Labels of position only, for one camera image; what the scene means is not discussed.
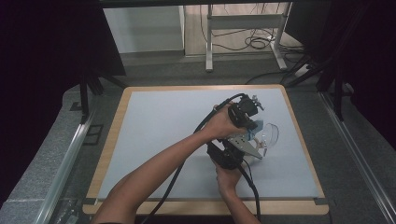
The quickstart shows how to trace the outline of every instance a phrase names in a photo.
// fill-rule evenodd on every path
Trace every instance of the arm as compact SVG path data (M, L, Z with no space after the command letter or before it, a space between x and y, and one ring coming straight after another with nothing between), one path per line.
M134 223L137 208L198 147L232 133L243 133L231 123L227 106L199 132L166 148L129 173L110 191L92 223Z
M236 194L235 186L241 177L241 173L237 169L226 170L221 168L217 163L215 163L215 165L216 173L218 174L217 180L219 185L219 193L221 198L227 204L227 207L233 216L233 221L236 224L260 223L260 221L255 218L253 214L251 214L251 212Z

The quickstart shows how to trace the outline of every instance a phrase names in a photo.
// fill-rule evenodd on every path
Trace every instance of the black cord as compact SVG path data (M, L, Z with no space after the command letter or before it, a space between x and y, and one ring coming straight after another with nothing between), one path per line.
M301 48L301 47L296 47L296 48L295 47L286 47L286 46L279 44L279 49L282 52L288 52L288 53L304 53L304 54L307 53L307 50L305 50L304 48Z
M262 14L264 14L265 9L267 8L268 3L264 3L264 5L262 5Z
M243 160L244 160L245 164L247 165L247 168L248 168L248 173L249 173L249 175L250 175L251 182L253 182L253 176L251 175L250 166L248 165L248 162L247 162L247 161L245 161L245 159L243 159Z
M254 8L258 8L258 6L259 6L259 4L258 4L258 3L256 3L256 6L254 6ZM251 11L250 11L250 13L249 13L249 14L251 14L251 13L253 12L254 8L253 8L253 9L251 9Z
M285 46L282 44L279 44L279 46L283 47L283 48L289 48L289 49L303 49L304 48L304 46Z
M301 52L294 52L294 53L285 53L285 54L284 54L284 56L285 56L284 58L285 58L286 61L288 61L288 62L290 62L290 63L298 63L299 61L294 61L294 60L288 58L288 55L290 55L290 54L304 54L304 53L301 53Z
M248 177L248 174L246 173L246 171L244 170L244 168L240 164L238 165L238 170L241 172L242 176L246 179L248 185L253 190L254 198L255 198L255 201L256 201L256 213L257 213L256 218L260 222L262 222L262 211L260 209L259 192L257 192L256 186L254 186L253 181Z
M330 209L329 209L329 220L330 220L330 224L332 224L332 212L330 211Z
M244 96L244 93L238 93L236 95L234 95L231 98L228 98L227 100L223 101L220 105L216 106L215 108L213 108L212 111L210 111L210 113L201 121L201 123L198 125L198 127L195 129L194 133L200 131L205 124L207 124L207 122L219 111L221 110L225 105L227 105L228 103L231 102L231 100L239 97L239 96ZM154 215L155 213L158 211L158 209L160 209L160 207L163 205L163 203L165 202L166 198L168 197L169 193L172 190L172 187L175 185L175 182L178 178L178 175L180 174L181 169L183 168L184 162L182 162L176 169L176 172L174 174L174 176L172 177L171 182L169 183L168 188L166 189L165 194L163 195L163 197L161 198L161 200L157 203L157 205L155 206L155 208L151 211L150 214L148 214L148 216L146 216L146 218L141 222L141 224L147 223Z
M202 36L203 36L205 42L207 43L207 39L206 39L205 32L204 32L204 26L203 26L203 23L202 23L202 5L200 5L199 12L200 12L200 24L201 24ZM245 32L245 31L248 31L248 30L250 30L250 29L238 30L238 31L234 31L234 32L226 33L226 34L221 34L221 35L214 35L213 32L211 34L213 36L217 37L217 36L222 36L222 35L231 35L231 34L241 33L241 32ZM270 33L269 31L266 31L264 29L262 29L262 30L264 32L270 34L271 36L273 36L274 29L273 29L272 33ZM251 47L253 49L265 49L270 44L271 40L268 40L267 38L263 38L263 37L260 37L260 36L255 36L257 29L250 30L250 31L251 31L250 36L245 39L245 44L246 45L244 47L240 48L240 49L231 49L231 48L225 47L225 46L220 45L220 44L212 44L212 46L217 46L217 47L228 49L228 50L232 50L232 51L239 51L239 50L242 50L242 49L247 49L248 47ZM260 46L260 47L254 46L254 44L257 45L258 43L262 44L262 46Z
M277 4L276 13L279 10L280 3Z
M249 79L247 82L245 82L245 85L248 85L249 84L249 82L251 82L251 81L253 81L254 79L256 79L256 78L259 78L259 77L264 77L264 76L269 76L269 75L277 75L277 74L286 74L286 73L288 73L288 72L272 72L272 73L264 73L264 74L259 74L259 75L257 75L257 76L255 76L255 77L252 77L251 79Z
M228 13L228 11L227 11L227 8L225 8L225 5L226 5L226 4L224 4L224 10L225 10L225 12L227 12L227 15L230 15L230 14Z
M282 86L287 86L287 84L285 84L285 80L287 77L295 74L298 70L300 70L300 68L302 68L306 63L309 63L312 59L311 57L308 57L307 60L304 61L306 55L304 55L291 69L290 72L288 72L287 74L285 74L282 79L280 80L279 84Z

